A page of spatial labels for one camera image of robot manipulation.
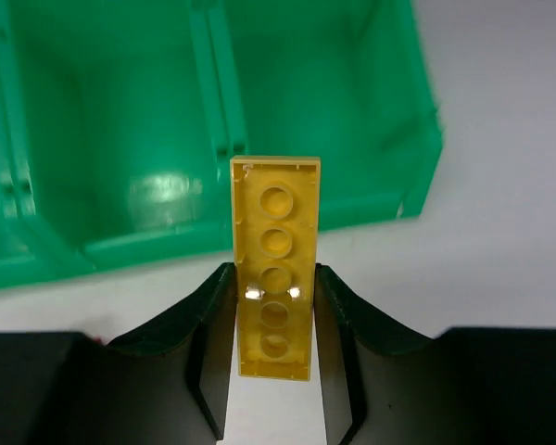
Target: yellow lego plate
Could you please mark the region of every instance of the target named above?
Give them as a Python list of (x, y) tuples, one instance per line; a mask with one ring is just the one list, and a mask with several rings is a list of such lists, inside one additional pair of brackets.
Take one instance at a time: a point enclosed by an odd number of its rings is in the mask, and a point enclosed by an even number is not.
[(231, 160), (241, 375), (309, 380), (318, 158)]

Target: green plastic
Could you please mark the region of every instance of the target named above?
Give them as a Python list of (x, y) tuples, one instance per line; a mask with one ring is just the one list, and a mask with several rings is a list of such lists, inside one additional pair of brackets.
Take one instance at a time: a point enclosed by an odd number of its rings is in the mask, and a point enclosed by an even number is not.
[(0, 286), (230, 248), (235, 154), (415, 216), (441, 147), (410, 0), (0, 0)]

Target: black plastic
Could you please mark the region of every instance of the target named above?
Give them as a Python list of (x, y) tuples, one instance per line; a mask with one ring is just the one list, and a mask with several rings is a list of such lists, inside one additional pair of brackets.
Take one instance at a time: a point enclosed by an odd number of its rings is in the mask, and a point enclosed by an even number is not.
[(329, 445), (556, 444), (556, 330), (430, 340), (325, 266), (315, 324)]
[(213, 444), (231, 373), (235, 274), (107, 347), (79, 333), (0, 334), (0, 444)]

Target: bin compartment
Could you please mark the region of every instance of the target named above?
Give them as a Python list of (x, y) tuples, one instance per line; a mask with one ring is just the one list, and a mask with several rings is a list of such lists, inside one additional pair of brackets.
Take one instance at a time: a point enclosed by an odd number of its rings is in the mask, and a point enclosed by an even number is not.
[(411, 0), (0, 0), (0, 286), (230, 248), (234, 154), (414, 216), (441, 147)]
[(248, 151), (322, 158), (323, 229), (418, 214), (441, 139), (410, 2), (225, 7)]
[(133, 262), (116, 247), (164, 257), (151, 242), (181, 232), (221, 248), (186, 3), (12, 0), (10, 17), (34, 214), (97, 267)]

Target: white surface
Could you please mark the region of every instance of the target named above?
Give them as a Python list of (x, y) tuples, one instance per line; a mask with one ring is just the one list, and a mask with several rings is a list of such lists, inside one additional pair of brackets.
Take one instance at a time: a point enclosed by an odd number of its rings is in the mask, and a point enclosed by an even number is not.
[[(322, 235), (318, 261), (430, 336), (454, 324), (556, 326), (556, 0), (416, 8), (446, 130), (423, 216)], [(0, 330), (77, 328), (111, 339), (229, 259), (3, 291)], [(323, 445), (316, 356), (308, 384), (235, 372), (227, 415), (226, 445)]]

